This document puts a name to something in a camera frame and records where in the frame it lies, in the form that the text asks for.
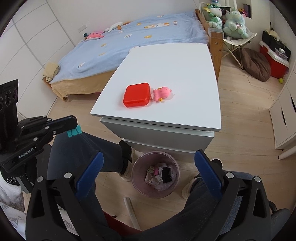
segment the power outlet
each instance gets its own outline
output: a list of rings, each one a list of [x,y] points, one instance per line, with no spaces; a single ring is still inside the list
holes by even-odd
[[[78,29],[78,32],[80,33],[80,32],[82,32],[84,29],[86,29],[87,28],[87,26],[84,24],[84,25],[82,25],[79,29]]]

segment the beige bed skirt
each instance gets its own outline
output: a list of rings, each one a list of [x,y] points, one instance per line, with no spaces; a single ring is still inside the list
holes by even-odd
[[[102,92],[115,70],[76,80],[63,80],[51,85],[53,92],[63,99],[67,95]]]

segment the towel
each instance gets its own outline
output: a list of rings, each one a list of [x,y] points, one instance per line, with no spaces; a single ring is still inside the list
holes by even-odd
[[[52,79],[58,74],[60,69],[61,67],[58,64],[48,63],[43,71],[43,78],[46,79],[46,82],[52,81]]]

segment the trash can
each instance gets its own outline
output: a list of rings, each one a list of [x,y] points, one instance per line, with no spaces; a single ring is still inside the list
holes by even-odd
[[[158,163],[166,163],[176,172],[176,179],[171,187],[164,191],[158,191],[149,184],[145,183],[147,170],[150,166]],[[152,151],[142,155],[134,164],[132,169],[132,183],[134,188],[144,196],[150,198],[163,198],[170,195],[177,187],[180,180],[180,168],[177,161],[169,154],[161,151]]]

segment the white tabletop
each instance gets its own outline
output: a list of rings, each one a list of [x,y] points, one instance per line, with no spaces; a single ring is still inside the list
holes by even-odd
[[[126,87],[148,83],[168,87],[163,102],[127,108]],[[96,101],[92,115],[195,130],[219,131],[221,113],[217,81],[206,44],[172,43],[131,50]]]

